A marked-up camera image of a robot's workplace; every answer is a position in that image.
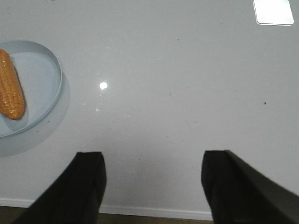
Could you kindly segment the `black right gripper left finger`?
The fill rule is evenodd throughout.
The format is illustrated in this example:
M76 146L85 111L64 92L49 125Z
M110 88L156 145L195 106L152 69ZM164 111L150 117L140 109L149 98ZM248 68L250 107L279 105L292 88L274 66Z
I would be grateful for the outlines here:
M107 184L101 152L76 153L15 224L95 224Z

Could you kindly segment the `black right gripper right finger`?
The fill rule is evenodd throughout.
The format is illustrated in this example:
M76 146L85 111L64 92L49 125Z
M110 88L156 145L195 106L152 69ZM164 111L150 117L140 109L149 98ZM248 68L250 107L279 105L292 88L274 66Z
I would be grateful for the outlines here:
M201 183L216 224L297 224L299 197L229 150L205 151Z

